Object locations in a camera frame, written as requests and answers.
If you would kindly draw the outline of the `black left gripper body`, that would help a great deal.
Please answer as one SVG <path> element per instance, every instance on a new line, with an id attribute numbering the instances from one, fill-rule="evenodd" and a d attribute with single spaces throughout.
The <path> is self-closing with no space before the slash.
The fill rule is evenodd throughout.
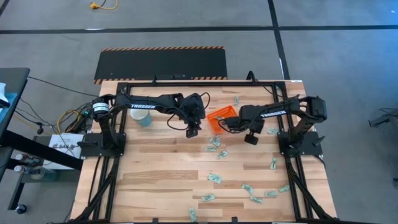
<path id="1" fill-rule="evenodd" d="M 178 101 L 178 117 L 187 125 L 187 138 L 198 135 L 198 131 L 201 130 L 201 121 L 205 119 L 205 107 L 198 93 L 193 93 Z"/>

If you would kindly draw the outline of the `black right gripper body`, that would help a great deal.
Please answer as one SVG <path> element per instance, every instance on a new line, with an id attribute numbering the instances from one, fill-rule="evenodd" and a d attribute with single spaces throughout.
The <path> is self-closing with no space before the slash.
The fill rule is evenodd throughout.
<path id="1" fill-rule="evenodd" d="M 239 125 L 249 130 L 249 134 L 244 138 L 245 142 L 252 145 L 258 143 L 258 137 L 255 137 L 255 134 L 261 134 L 264 127 L 264 120 L 261 118 L 263 111 L 263 106 L 245 105 L 240 107 Z"/>

